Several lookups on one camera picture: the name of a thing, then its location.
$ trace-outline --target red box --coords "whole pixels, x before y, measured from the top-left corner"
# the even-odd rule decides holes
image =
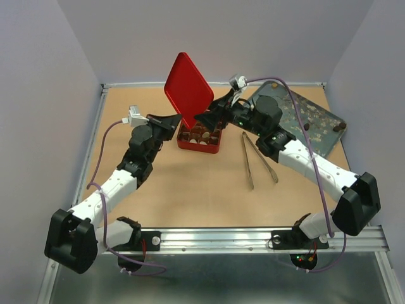
[[[220,126],[221,123],[211,133],[199,122],[191,130],[182,122],[177,134],[177,145],[181,149],[215,154],[220,150]]]

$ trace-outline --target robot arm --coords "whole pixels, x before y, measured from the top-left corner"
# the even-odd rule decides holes
[[[244,77],[232,78],[230,92],[214,100],[209,111],[196,115],[196,120],[209,130],[213,130],[221,122],[222,128],[233,124],[256,134],[259,136],[256,145],[262,154],[316,182],[308,149],[293,134],[281,128],[279,122],[282,111],[273,98],[260,96],[255,104],[234,102],[234,96],[240,96],[240,90],[245,89],[244,85],[238,89],[240,79]],[[336,209],[329,215],[332,218],[332,230],[357,236],[381,208],[374,176],[367,172],[360,176],[337,167],[315,153],[314,157],[324,190],[337,202]],[[288,242],[300,247],[311,239],[326,234],[327,225],[323,212],[306,215],[294,225]]]
[[[110,212],[123,198],[136,191],[153,170],[152,162],[164,141],[172,139],[181,115],[136,118],[136,127],[129,148],[110,178],[101,186]],[[68,211],[59,209],[51,218],[45,246],[45,256],[78,272],[85,272],[97,254],[105,251],[103,231],[97,229],[103,220],[99,191]],[[109,225],[108,243],[114,247],[137,237],[140,225],[129,218],[118,218]]]

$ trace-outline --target wooden table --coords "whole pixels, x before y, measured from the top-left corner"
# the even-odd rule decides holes
[[[257,88],[248,88],[244,97],[249,97]],[[322,88],[292,89],[328,108]],[[228,92],[227,87],[213,90],[216,98]],[[96,166],[104,131],[125,117],[130,105],[138,105],[143,115],[175,114],[163,88],[109,89],[88,181]],[[110,131],[96,182],[102,184],[120,163],[128,148],[131,130],[128,125],[117,125]],[[220,151],[216,155],[182,150],[177,147],[175,137],[165,142],[148,180],[109,214],[109,222],[124,215],[138,220],[144,227],[277,226],[292,225],[308,212],[321,211],[320,194],[315,184],[268,159],[280,179],[275,184],[259,157],[247,145],[254,180],[254,190],[250,190],[241,133],[241,129],[229,125],[223,131]],[[249,136],[256,141],[256,136]],[[336,145],[328,159],[348,169],[341,143]],[[84,198],[93,190],[86,191]],[[328,206],[333,208],[335,202],[328,196],[327,200]]]

